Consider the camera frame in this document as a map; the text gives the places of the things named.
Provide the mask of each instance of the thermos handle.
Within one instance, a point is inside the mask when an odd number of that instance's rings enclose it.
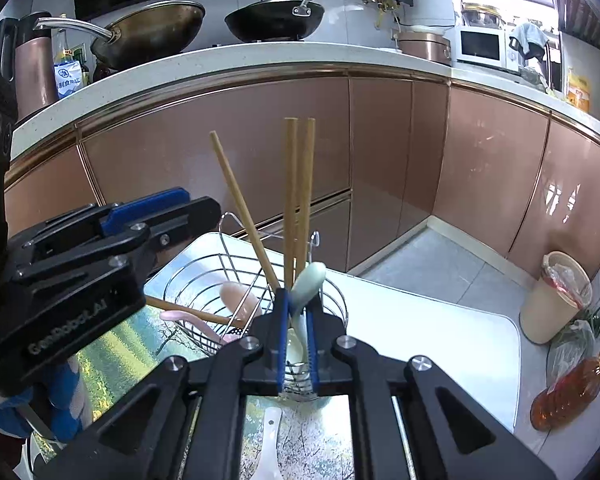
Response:
[[[18,20],[3,18],[0,20],[0,77],[13,83],[15,72],[16,35],[18,33]]]

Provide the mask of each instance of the white microwave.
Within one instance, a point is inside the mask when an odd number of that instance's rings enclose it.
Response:
[[[509,46],[509,31],[499,28],[454,27],[453,61],[520,72],[521,56]]]

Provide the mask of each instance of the wooden chopstick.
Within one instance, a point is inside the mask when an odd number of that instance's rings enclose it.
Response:
[[[195,308],[187,308],[186,306],[176,305],[175,303],[171,303],[170,301],[164,301],[160,298],[154,298],[153,296],[146,296],[145,298],[146,304],[149,306],[153,306],[161,310],[180,310],[182,312],[189,312],[194,316],[198,316],[202,321],[206,321],[209,323],[230,325],[235,326],[236,328],[244,328],[244,325],[246,323],[245,319],[234,319],[232,323],[229,323],[229,321],[231,320],[230,317],[218,316],[217,314],[203,312],[202,310],[196,310]]]
[[[285,212],[283,217],[285,288],[294,284],[294,249],[296,246],[296,174],[298,172],[298,118],[287,117],[285,139]]]
[[[296,246],[296,276],[304,270],[306,265],[307,240],[309,238],[309,215],[311,206],[311,190],[314,179],[314,146],[315,146],[315,119],[309,118],[306,122],[306,137],[300,153],[300,218],[298,220]]]
[[[214,151],[216,152],[216,157],[218,158],[218,162],[220,163],[220,167],[222,168],[222,174],[224,174],[224,180],[226,181],[227,186],[229,186],[229,190],[231,191],[232,196],[234,197],[235,206],[238,208],[238,214],[240,215],[240,219],[244,223],[244,228],[247,231],[247,235],[249,237],[249,241],[253,246],[253,250],[258,257],[258,261],[262,266],[262,270],[264,271],[264,275],[267,279],[267,283],[271,287],[271,290],[275,293],[276,290],[280,288],[280,282],[278,281],[278,277],[273,270],[273,266],[269,261],[269,257],[264,250],[264,245],[262,244],[262,240],[260,240],[260,235],[258,234],[258,230],[256,229],[256,225],[253,223],[253,219],[249,213],[249,209],[247,208],[247,204],[244,201],[244,197],[240,192],[240,187],[238,186],[238,182],[235,179],[234,172],[231,170],[231,166],[229,165],[229,161],[227,160],[224,150],[222,149],[222,144],[220,144],[220,139],[218,139],[218,134],[216,132],[209,133],[211,137],[211,143],[214,147]]]

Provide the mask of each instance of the beige trash can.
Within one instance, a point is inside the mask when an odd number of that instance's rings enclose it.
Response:
[[[573,269],[580,290],[590,283],[584,269],[568,254],[553,251],[545,258],[549,259],[549,265],[561,264]],[[587,308],[591,301],[590,295],[588,299],[584,299],[586,304],[583,307]],[[520,327],[529,340],[544,344],[551,341],[577,313],[578,305],[571,298],[540,277],[520,310]]]

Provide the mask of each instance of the yellow package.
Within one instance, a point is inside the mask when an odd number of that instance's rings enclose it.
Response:
[[[567,99],[576,108],[589,113],[589,80],[574,74],[571,69],[567,83]]]

